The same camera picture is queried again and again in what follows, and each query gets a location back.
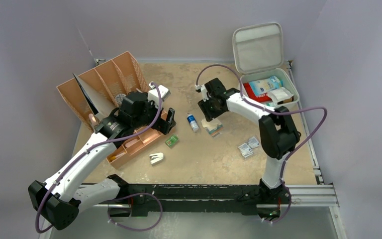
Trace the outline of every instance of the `desk organizer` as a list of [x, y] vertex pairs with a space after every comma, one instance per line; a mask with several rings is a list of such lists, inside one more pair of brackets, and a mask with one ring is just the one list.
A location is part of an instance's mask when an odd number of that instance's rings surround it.
[[[113, 103], [114, 108], [120, 106], [120, 99], [129, 92], [136, 90], [148, 92], [150, 90], [137, 60], [128, 51], [80, 74], [79, 77]], [[94, 132], [89, 120], [89, 114], [93, 114], [93, 112], [77, 81], [72, 78], [57, 86], [57, 89], [81, 122], [91, 132]], [[166, 119], [166, 116], [167, 113], [163, 111], [162, 117]], [[107, 158], [107, 161], [113, 167], [119, 168], [162, 135], [157, 130], [149, 129], [142, 135], [127, 140], [122, 147]]]

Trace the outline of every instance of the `container lid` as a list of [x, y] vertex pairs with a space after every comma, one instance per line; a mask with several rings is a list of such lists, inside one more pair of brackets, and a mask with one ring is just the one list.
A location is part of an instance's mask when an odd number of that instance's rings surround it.
[[246, 26], [233, 33], [236, 69], [243, 74], [267, 71], [283, 64], [282, 27], [278, 23]]

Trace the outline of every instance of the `table top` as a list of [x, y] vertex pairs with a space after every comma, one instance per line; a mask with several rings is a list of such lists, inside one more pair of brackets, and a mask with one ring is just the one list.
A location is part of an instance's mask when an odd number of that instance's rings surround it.
[[[261, 147], [254, 149], [254, 155], [244, 159], [238, 146], [250, 137], [260, 139], [258, 125], [231, 112], [219, 116], [223, 124], [221, 134], [212, 138], [201, 126], [204, 118], [197, 102], [201, 94], [195, 92], [195, 78], [209, 63], [140, 63], [147, 82], [157, 82], [166, 86], [171, 95], [163, 103], [167, 110], [175, 109], [177, 125], [167, 136], [143, 149], [131, 161], [115, 169], [104, 160], [87, 177], [84, 183], [98, 183], [108, 175], [117, 174], [129, 183], [159, 184], [258, 184], [266, 165], [266, 154]], [[203, 84], [218, 77], [227, 89], [238, 87], [235, 76], [227, 69], [212, 67], [200, 79]], [[193, 114], [200, 130], [193, 132], [187, 121], [188, 113]], [[292, 115], [301, 141], [306, 138], [300, 114]], [[172, 134], [179, 138], [178, 143], [169, 148], [165, 141]], [[91, 132], [81, 125], [74, 154], [87, 142]], [[152, 166], [149, 154], [161, 152], [163, 162]], [[304, 145], [289, 160], [285, 181], [290, 185], [315, 185], [316, 180], [311, 163], [310, 150]]]

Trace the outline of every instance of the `gray wall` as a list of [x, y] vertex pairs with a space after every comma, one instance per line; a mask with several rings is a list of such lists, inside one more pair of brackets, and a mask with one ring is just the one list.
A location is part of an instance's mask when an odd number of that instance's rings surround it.
[[0, 238], [37, 238], [27, 187], [70, 159], [80, 124], [56, 86], [92, 66], [63, 2], [0, 1]]
[[232, 34], [276, 21], [293, 59], [326, 0], [66, 0], [95, 57], [233, 61]]
[[349, 238], [382, 238], [382, 0], [328, 0], [294, 76], [304, 106], [329, 109], [314, 146]]

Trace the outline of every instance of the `white box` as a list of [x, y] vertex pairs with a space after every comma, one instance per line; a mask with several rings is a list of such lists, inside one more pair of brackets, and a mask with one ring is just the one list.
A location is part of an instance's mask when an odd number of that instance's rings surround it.
[[243, 74], [243, 84], [276, 76], [293, 94], [292, 102], [278, 106], [290, 109], [299, 102], [299, 93], [289, 75], [279, 68], [284, 62], [284, 54], [282, 27], [278, 23], [242, 27], [233, 33], [232, 42], [235, 66]]

